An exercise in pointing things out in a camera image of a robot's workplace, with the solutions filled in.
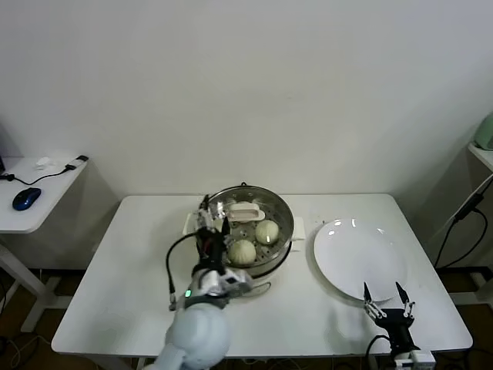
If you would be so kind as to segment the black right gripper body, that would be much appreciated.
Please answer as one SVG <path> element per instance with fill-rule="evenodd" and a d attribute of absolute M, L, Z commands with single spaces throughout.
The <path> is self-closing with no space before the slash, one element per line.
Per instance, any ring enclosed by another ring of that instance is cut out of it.
<path fill-rule="evenodd" d="M 385 316 L 379 319 L 379 327 L 383 328 L 389 337 L 393 352 L 412 352 L 418 350 L 409 328 L 414 318 L 405 313 L 405 310 L 383 310 Z"/>

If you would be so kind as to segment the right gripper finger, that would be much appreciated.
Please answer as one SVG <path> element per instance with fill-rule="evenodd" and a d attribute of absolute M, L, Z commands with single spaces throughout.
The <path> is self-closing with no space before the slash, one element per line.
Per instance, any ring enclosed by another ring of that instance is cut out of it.
<path fill-rule="evenodd" d="M 413 318 L 414 317 L 413 308 L 415 302 L 411 301 L 405 289 L 398 282 L 396 282 L 395 284 L 396 284 L 398 295 L 401 299 L 402 304 L 404 305 L 404 316 L 406 318 Z"/>
<path fill-rule="evenodd" d="M 366 282 L 364 282 L 364 310 L 371 319 L 387 317 L 387 314 L 373 301 Z"/>

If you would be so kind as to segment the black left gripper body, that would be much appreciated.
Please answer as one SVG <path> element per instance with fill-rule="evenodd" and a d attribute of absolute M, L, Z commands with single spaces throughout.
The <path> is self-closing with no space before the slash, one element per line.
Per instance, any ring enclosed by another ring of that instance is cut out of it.
<path fill-rule="evenodd" d="M 199 252 L 200 269 L 223 269 L 223 252 L 226 249 L 224 236 L 217 229 L 199 229 L 196 234 L 196 246 Z"/>

